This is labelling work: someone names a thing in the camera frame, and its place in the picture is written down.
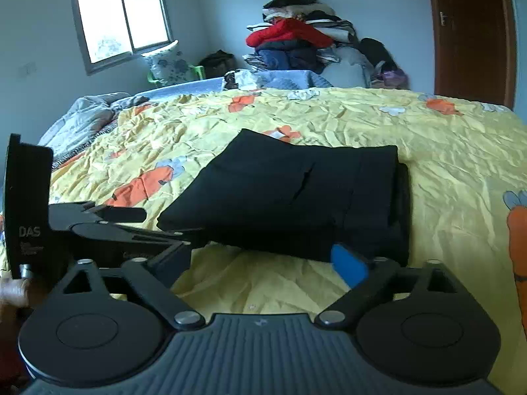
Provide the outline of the black pants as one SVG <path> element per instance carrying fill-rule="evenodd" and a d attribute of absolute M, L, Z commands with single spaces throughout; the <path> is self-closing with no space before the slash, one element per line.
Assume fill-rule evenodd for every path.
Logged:
<path fill-rule="evenodd" d="M 248 251 L 330 261 L 334 244 L 406 266 L 407 165 L 394 145 L 292 145 L 248 129 L 212 159 L 157 219 L 165 232 Z"/>

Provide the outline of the brown wooden door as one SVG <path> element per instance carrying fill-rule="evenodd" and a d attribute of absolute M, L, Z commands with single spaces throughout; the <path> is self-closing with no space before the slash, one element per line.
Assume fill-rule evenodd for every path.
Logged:
<path fill-rule="evenodd" d="M 513 108 L 512 0 L 430 0 L 438 95 Z"/>

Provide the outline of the window with grey frame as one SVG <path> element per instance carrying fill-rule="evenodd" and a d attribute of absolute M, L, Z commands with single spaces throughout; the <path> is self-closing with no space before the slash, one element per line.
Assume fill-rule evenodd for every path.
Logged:
<path fill-rule="evenodd" d="M 164 0 L 71 0 L 71 4 L 88 74 L 172 40 Z"/>

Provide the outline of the black bag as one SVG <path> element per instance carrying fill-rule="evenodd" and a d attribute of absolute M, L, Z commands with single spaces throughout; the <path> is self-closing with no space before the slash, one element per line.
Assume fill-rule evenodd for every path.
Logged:
<path fill-rule="evenodd" d="M 237 69 L 235 55 L 222 50 L 207 55 L 199 65 L 204 68 L 207 79 L 223 77 L 227 72 Z"/>

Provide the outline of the light blue blanket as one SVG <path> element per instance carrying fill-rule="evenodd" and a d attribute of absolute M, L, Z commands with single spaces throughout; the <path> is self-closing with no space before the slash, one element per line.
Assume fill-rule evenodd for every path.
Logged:
<path fill-rule="evenodd" d="M 275 88 L 280 90 L 304 90 L 309 88 L 331 88 L 332 84 L 311 70 L 259 70 L 236 69 L 223 77 L 197 80 L 174 86 L 139 92 L 138 96 L 150 101 L 167 101 L 183 94 L 209 94 L 224 90 L 256 91 Z"/>

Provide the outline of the pile of clothes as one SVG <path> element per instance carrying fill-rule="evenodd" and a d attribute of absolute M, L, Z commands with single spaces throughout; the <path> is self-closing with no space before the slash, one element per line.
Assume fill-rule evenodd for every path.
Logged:
<path fill-rule="evenodd" d="M 337 88 L 407 89 L 409 79 L 382 42 L 319 0 L 271 0 L 247 27 L 243 59 L 254 70 L 310 70 Z"/>

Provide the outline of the floral white pillow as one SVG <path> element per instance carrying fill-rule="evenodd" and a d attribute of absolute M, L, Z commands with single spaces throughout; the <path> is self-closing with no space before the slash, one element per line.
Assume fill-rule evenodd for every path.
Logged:
<path fill-rule="evenodd" d="M 169 45 L 142 54 L 148 65 L 148 72 L 160 80 L 163 87 L 194 81 L 195 78 L 189 70 L 190 64 L 180 50 L 178 40 Z"/>

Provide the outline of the yellow carrot print bedspread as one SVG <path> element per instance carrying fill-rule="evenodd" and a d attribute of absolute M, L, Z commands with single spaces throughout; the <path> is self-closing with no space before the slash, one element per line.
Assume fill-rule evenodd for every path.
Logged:
<path fill-rule="evenodd" d="M 523 394 L 526 128 L 363 88 L 125 110 L 75 160 L 12 135 L 28 394 Z"/>

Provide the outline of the grey quilt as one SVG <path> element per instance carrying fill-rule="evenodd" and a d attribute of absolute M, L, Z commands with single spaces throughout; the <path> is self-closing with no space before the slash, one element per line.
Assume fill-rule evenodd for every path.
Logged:
<path fill-rule="evenodd" d="M 143 95 L 131 96 L 123 92 L 79 97 L 48 128 L 38 145 L 53 150 L 52 169 L 56 170 L 92 145 L 99 136 L 111 132 L 122 111 L 148 101 Z"/>

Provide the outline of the green plastic chair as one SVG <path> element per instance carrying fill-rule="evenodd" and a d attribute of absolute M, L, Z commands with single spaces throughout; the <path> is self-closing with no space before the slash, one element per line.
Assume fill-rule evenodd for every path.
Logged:
<path fill-rule="evenodd" d="M 192 73 L 192 75 L 194 76 L 195 81 L 205 80 L 206 79 L 206 71 L 205 71 L 205 68 L 203 66 L 190 65 L 189 66 L 189 70 Z M 147 81 L 150 84 L 154 85 L 156 88 L 162 88 L 163 87 L 162 82 L 160 80 L 156 79 L 153 76 L 153 73 L 151 73 L 151 72 L 147 73 Z"/>

